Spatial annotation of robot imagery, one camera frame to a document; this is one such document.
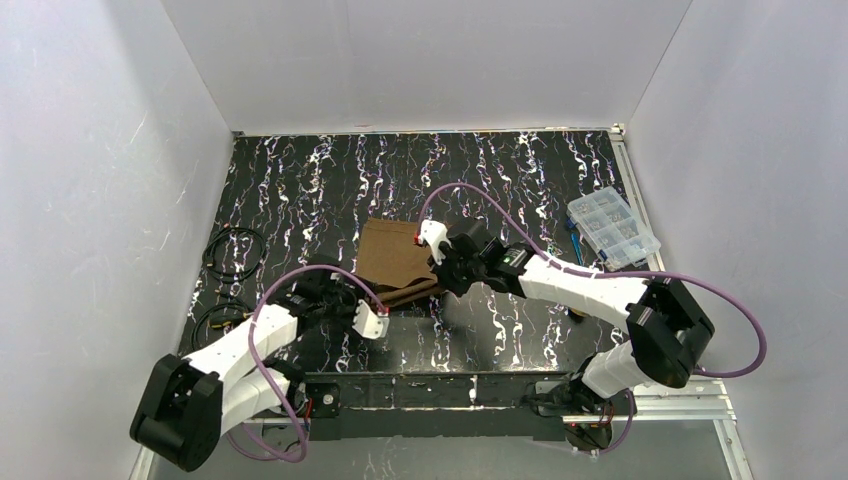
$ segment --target plastic organizer box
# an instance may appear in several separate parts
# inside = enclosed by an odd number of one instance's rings
[[[569,226],[577,228],[609,270],[642,265],[660,241],[612,187],[568,204]]]

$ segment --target gray floor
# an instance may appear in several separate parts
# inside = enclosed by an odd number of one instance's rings
[[[572,456],[565,447],[525,438],[356,439],[313,442],[306,461],[283,464],[249,460],[222,440],[197,471],[158,461],[150,479],[730,478],[711,421],[634,422],[621,447],[597,461]]]

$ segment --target white wall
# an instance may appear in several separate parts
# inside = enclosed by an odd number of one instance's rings
[[[630,122],[670,268],[762,318],[763,367],[728,382],[757,478],[844,478],[848,394],[848,3],[695,0]],[[749,362],[710,300],[709,367]]]
[[[127,478],[232,144],[156,0],[0,6],[0,478]]]
[[[231,130],[610,126],[690,0],[163,0]]]

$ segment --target marble pattern surface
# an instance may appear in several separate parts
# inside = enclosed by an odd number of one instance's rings
[[[369,216],[414,221],[429,192],[456,181],[483,188],[548,251],[571,262],[577,258],[565,227],[567,203],[609,185],[625,195],[603,131],[237,138],[213,231],[226,224],[256,229],[269,254],[256,275],[229,288],[200,272],[180,353],[190,351],[196,319],[220,301],[215,290],[255,304],[264,288],[315,253],[355,271]],[[482,218],[502,240],[519,240],[473,192],[445,192],[430,210],[446,223]],[[233,269],[251,263],[258,248],[232,242],[224,250],[224,265]],[[597,263],[585,243],[582,255]],[[204,329],[200,343],[219,335]],[[475,285],[462,298],[445,294],[393,312],[384,339],[363,340],[325,322],[277,355],[307,372],[569,371],[624,338],[596,319],[574,323],[564,306]]]

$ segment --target cloth fold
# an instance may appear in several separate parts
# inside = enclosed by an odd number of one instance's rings
[[[412,222],[369,218],[362,227],[356,254],[356,275],[377,285],[377,296],[396,307],[444,289],[430,272],[430,250],[413,242]]]

